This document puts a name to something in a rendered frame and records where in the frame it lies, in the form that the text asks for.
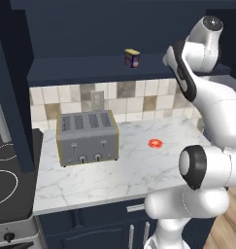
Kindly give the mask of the dark blue cabinet door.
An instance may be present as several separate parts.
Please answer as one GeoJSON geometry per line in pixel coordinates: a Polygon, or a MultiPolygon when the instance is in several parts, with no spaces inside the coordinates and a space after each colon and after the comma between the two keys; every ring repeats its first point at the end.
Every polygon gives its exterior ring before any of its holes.
{"type": "Polygon", "coordinates": [[[33,60],[25,11],[0,0],[0,104],[22,173],[35,169],[27,81],[33,60]]]}

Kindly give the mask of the silver four-slot toaster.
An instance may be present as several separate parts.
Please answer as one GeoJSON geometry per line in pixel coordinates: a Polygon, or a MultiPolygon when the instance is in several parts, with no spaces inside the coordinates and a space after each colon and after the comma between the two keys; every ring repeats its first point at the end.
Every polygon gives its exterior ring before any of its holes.
{"type": "Polygon", "coordinates": [[[56,144],[61,166],[118,160],[118,126],[111,110],[57,116],[56,144]]]}

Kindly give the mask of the red flat round can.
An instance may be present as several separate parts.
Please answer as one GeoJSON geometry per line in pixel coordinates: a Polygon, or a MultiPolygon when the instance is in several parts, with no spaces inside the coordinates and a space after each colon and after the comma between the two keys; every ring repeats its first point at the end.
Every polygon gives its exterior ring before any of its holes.
{"type": "Polygon", "coordinates": [[[159,149],[162,147],[162,141],[159,139],[150,139],[148,145],[154,149],[159,149]]]}

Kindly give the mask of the blue and yellow can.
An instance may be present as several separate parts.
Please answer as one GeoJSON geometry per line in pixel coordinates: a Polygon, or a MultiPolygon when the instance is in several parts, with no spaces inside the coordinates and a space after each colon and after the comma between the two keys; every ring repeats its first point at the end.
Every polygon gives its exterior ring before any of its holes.
{"type": "Polygon", "coordinates": [[[139,59],[140,59],[140,53],[138,51],[133,49],[124,50],[124,62],[126,66],[130,68],[138,68],[139,59]]]}

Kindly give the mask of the dark blue drawer front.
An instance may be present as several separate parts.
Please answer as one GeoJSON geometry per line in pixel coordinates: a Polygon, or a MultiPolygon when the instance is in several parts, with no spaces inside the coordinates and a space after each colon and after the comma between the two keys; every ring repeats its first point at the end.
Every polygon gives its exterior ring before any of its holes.
{"type": "Polygon", "coordinates": [[[144,210],[131,213],[126,211],[127,206],[136,204],[144,204],[144,199],[132,199],[76,209],[72,213],[74,228],[96,227],[139,219],[145,215],[144,210]]]}

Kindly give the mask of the dark blue base cupboard door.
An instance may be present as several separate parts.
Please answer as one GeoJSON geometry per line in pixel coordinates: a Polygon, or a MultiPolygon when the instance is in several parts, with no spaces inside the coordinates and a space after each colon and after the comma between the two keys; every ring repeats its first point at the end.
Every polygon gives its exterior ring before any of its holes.
{"type": "Polygon", "coordinates": [[[46,242],[48,249],[128,249],[130,225],[135,228],[132,248],[135,249],[137,220],[49,235],[46,242]]]}

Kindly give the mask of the black hob stove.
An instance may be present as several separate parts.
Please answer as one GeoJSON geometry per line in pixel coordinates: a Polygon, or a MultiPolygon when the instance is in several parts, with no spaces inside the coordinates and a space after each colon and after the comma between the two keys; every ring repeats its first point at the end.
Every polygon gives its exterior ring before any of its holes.
{"type": "Polygon", "coordinates": [[[33,215],[43,132],[32,133],[35,169],[29,173],[20,171],[13,143],[0,136],[0,249],[45,249],[33,215]],[[7,232],[15,235],[11,242],[4,239],[7,232]]]}

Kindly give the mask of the grey wall outlet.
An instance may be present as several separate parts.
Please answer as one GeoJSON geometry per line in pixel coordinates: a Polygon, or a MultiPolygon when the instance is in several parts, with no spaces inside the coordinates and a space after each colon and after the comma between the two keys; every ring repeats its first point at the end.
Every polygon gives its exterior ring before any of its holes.
{"type": "Polygon", "coordinates": [[[104,91],[92,91],[90,100],[92,111],[102,111],[104,109],[104,91]]]}

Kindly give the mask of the dark blue wall cabinet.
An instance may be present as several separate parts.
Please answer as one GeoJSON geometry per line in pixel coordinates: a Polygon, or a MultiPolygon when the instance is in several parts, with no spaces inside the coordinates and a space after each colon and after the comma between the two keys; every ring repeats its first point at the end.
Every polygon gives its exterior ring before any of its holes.
{"type": "Polygon", "coordinates": [[[206,15],[223,21],[221,63],[236,64],[236,0],[11,0],[24,10],[34,61],[31,87],[171,78],[162,58],[206,15]],[[140,53],[139,67],[124,50],[140,53]]]}

